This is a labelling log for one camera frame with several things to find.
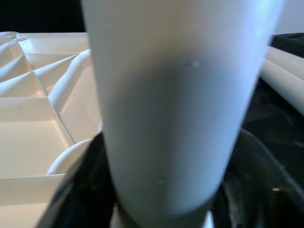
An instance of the compartment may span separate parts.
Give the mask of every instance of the compartment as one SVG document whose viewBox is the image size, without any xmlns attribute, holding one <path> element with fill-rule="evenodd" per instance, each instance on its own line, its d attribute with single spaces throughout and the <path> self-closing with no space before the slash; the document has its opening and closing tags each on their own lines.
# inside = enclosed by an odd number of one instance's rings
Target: compartment
<svg viewBox="0 0 304 228">
<path fill-rule="evenodd" d="M 79 53 L 89 49 L 87 38 L 30 38 L 19 44 L 24 53 Z"/>
<path fill-rule="evenodd" d="M 23 54 L 18 43 L 3 44 L 0 46 L 0 67 L 10 63 Z"/>
<path fill-rule="evenodd" d="M 94 137 L 101 122 L 90 53 L 80 53 L 49 99 L 75 143 Z"/>
<path fill-rule="evenodd" d="M 46 174 L 71 146 L 47 98 L 0 98 L 0 178 Z"/>
<path fill-rule="evenodd" d="M 64 175 L 0 179 L 0 221 L 4 228 L 33 228 Z"/>
<path fill-rule="evenodd" d="M 33 72 L 0 83 L 0 97 L 46 97 Z"/>
<path fill-rule="evenodd" d="M 67 57 L 58 62 L 49 64 L 34 71 L 39 81 L 45 88 L 47 94 L 52 91 L 55 83 L 67 71 L 68 67 L 70 66 L 70 63 L 74 58 L 75 56 L 72 55 L 70 57 Z"/>
<path fill-rule="evenodd" d="M 32 70 L 24 55 L 0 68 L 0 82 L 20 76 Z"/>
<path fill-rule="evenodd" d="M 26 57 L 33 69 L 38 69 L 73 55 L 76 54 L 26 54 Z"/>
</svg>

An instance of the black fabric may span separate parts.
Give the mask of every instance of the black fabric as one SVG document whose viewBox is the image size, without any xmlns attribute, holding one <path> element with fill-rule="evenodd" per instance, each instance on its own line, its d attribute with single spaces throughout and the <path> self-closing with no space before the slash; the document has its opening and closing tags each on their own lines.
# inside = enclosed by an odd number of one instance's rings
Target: black fabric
<svg viewBox="0 0 304 228">
<path fill-rule="evenodd" d="M 261 140 L 304 189 L 304 118 L 262 79 L 243 128 Z"/>
<path fill-rule="evenodd" d="M 304 226 L 304 192 L 271 152 L 241 131 L 212 207 L 216 228 Z"/>
<path fill-rule="evenodd" d="M 109 228 L 115 201 L 99 134 L 67 173 L 37 228 Z"/>
</svg>

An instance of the white cylinder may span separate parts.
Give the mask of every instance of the white cylinder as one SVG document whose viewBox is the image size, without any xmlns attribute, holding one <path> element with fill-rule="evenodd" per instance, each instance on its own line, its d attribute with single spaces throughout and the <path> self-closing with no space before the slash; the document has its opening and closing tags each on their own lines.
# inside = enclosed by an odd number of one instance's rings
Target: white cylinder
<svg viewBox="0 0 304 228">
<path fill-rule="evenodd" d="M 142 228 L 200 228 L 282 0 L 84 0 L 111 175 Z"/>
</svg>

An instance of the white tube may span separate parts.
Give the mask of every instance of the white tube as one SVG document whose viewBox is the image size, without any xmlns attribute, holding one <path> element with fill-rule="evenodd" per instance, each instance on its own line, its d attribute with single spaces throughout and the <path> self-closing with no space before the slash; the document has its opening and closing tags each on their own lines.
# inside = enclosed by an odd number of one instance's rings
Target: white tube
<svg viewBox="0 0 304 228">
<path fill-rule="evenodd" d="M 263 63 L 261 77 L 304 115 L 304 80 L 269 60 Z"/>
<path fill-rule="evenodd" d="M 142 228 L 199 228 L 282 0 L 84 0 L 119 201 Z"/>
</svg>

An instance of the white curved edge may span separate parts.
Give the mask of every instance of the white curved edge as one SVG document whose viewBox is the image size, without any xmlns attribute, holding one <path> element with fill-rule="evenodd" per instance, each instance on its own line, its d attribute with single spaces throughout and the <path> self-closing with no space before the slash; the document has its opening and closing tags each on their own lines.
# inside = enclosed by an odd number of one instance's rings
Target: white curved edge
<svg viewBox="0 0 304 228">
<path fill-rule="evenodd" d="M 70 94 L 72 93 L 78 79 L 83 70 L 91 64 L 90 51 L 86 50 L 76 56 L 67 71 L 54 85 L 53 90 L 48 95 L 48 98 L 54 109 L 60 113 Z"/>
<path fill-rule="evenodd" d="M 15 40 L 17 36 L 17 32 L 0 32 L 0 45 Z"/>
<path fill-rule="evenodd" d="M 304 58 L 301 58 L 303 60 L 303 63 L 301 63 L 301 61 L 294 61 L 293 58 L 289 58 L 288 56 L 280 55 L 274 50 L 269 50 L 266 59 L 289 71 L 299 79 L 304 80 Z"/>
<path fill-rule="evenodd" d="M 303 80 L 269 60 L 265 60 L 263 63 L 261 77 L 296 110 L 304 115 Z"/>
<path fill-rule="evenodd" d="M 81 141 L 65 150 L 53 162 L 47 175 L 67 173 L 69 168 L 83 155 L 92 139 Z"/>
</svg>

